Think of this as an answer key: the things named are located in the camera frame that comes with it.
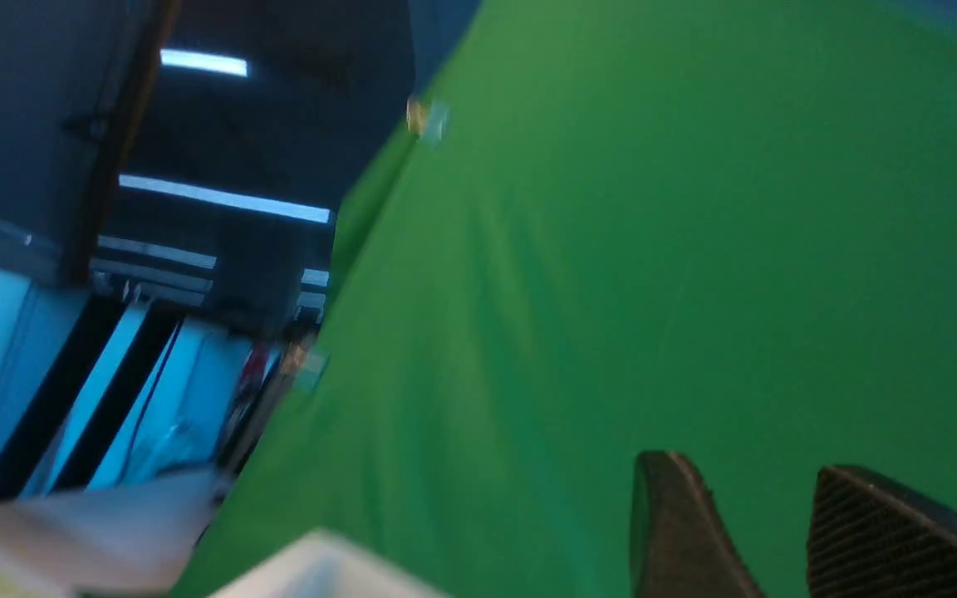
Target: green fabric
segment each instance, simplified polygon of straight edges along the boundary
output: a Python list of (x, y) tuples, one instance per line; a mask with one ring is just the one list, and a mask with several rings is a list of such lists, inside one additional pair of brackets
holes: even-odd
[(349, 200), (326, 370), (176, 596), (316, 526), (462, 596), (625, 596), (642, 449), (771, 596), (823, 464), (957, 508), (957, 41), (866, 0), (486, 0), (433, 94), (447, 139)]

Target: green backdrop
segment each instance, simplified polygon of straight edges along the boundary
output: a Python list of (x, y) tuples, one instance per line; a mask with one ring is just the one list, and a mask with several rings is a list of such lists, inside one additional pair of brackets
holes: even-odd
[(625, 596), (684, 451), (771, 596), (817, 469), (957, 508), (957, 39), (867, 0), (486, 0), (339, 221), (296, 390), (175, 588), (330, 527), (462, 596)]

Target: light panel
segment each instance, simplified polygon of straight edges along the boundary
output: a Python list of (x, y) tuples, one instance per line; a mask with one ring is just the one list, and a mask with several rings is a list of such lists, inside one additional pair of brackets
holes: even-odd
[(301, 284), (312, 284), (314, 287), (326, 287), (327, 281), (331, 280), (331, 273), (326, 270), (314, 270), (305, 268), (301, 275)]
[(106, 249), (115, 249), (117, 251), (126, 251), (128, 253), (149, 255), (149, 257), (157, 257), (159, 260), (179, 262), (179, 264), (186, 264), (206, 270), (216, 268), (216, 257), (213, 257), (213, 255), (156, 245), (156, 243), (144, 243), (141, 241), (132, 241), (132, 239), (129, 238), (99, 235), (98, 246)]
[(148, 190), (148, 192), (153, 193), (174, 194), (176, 197), (225, 205), (228, 208), (249, 209), (252, 212), (307, 220), (309, 223), (326, 224), (331, 221), (331, 211), (327, 208), (315, 208), (312, 205), (254, 197), (249, 196), (249, 194), (221, 192), (221, 190), (206, 189), (205, 187), (148, 177), (135, 177), (133, 174), (122, 174), (120, 176), (120, 186), (128, 187), (128, 189)]
[(218, 56), (186, 50), (160, 51), (160, 64), (178, 68), (191, 68), (195, 71), (221, 72), (224, 75), (250, 76), (250, 64), (242, 58)]

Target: white object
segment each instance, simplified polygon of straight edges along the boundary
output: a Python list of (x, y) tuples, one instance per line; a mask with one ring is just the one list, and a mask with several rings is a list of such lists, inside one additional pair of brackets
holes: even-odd
[(204, 54), (186, 50), (160, 51), (160, 64), (179, 68), (193, 68), (196, 71), (221, 72), (224, 75), (250, 76), (250, 64), (231, 56)]
[(326, 531), (306, 534), (212, 598), (441, 598), (401, 569)]

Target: ceiling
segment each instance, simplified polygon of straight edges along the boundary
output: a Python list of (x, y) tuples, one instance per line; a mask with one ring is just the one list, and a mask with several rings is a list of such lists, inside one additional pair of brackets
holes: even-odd
[(244, 61), (246, 76), (163, 65), (122, 174), (331, 216), (313, 223), (122, 185), (96, 279), (114, 292), (145, 285), (260, 336), (299, 304), (318, 309), (326, 277), (303, 284), (303, 273), (329, 272), (334, 214), (474, 11), (466, 0), (413, 4), (418, 12), (406, 0), (184, 2), (166, 48)]

